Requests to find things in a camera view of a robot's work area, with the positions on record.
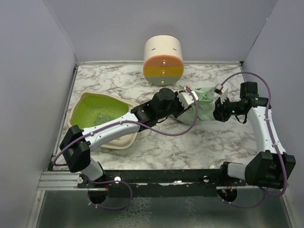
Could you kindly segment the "green cat litter bag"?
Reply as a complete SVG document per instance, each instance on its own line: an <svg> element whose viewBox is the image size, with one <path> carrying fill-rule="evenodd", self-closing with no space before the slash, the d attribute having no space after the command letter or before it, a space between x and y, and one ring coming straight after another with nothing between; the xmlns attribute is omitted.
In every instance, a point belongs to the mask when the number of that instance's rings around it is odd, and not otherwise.
<svg viewBox="0 0 304 228"><path fill-rule="evenodd" d="M213 116L216 100L214 87L196 88L192 90L192 93L198 97L199 112L196 123L199 121L215 121ZM195 107L192 107L177 117L176 120L191 125L194 121L195 113Z"/></svg>

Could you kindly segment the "green cat litter pellets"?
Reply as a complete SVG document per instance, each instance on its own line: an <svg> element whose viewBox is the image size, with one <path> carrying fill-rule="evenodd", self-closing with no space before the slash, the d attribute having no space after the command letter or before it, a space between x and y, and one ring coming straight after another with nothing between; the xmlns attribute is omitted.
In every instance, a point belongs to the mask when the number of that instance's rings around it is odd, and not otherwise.
<svg viewBox="0 0 304 228"><path fill-rule="evenodd" d="M114 110L114 109L108 110L103 108L93 109L88 113L86 118L86 124L84 124L83 128L104 124L106 122L119 118L126 113L127 110Z"/></svg>

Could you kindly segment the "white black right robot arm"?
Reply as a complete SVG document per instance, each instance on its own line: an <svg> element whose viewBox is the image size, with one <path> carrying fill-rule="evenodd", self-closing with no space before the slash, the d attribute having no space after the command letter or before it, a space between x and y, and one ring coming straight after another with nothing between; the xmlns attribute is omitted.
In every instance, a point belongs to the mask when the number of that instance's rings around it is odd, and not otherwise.
<svg viewBox="0 0 304 228"><path fill-rule="evenodd" d="M237 102L228 99L228 91L221 84L216 85L214 91L220 96L215 101L215 120L226 122L231 116L243 115L244 122L250 122L252 126L258 152L248 164L223 163L226 170L218 174L219 182L228 186L236 178L248 185L282 189L296 161L294 156L286 154L278 139L271 108L267 106L268 98L259 96L256 82L240 85L240 100Z"/></svg>

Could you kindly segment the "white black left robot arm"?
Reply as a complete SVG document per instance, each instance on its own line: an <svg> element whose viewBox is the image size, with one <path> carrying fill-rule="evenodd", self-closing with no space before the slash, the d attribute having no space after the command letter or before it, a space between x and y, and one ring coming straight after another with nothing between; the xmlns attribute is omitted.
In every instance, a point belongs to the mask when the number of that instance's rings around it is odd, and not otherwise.
<svg viewBox="0 0 304 228"><path fill-rule="evenodd" d="M178 92L162 88L151 100L115 120L83 129L78 125L71 126L56 157L64 157L65 166L71 173L80 172L88 178L92 186L101 187L105 181L105 172L102 165L91 157L91 152L125 135L145 129L155 132L154 126L162 119L168 116L179 117L192 105L198 105L198 96L189 87Z"/></svg>

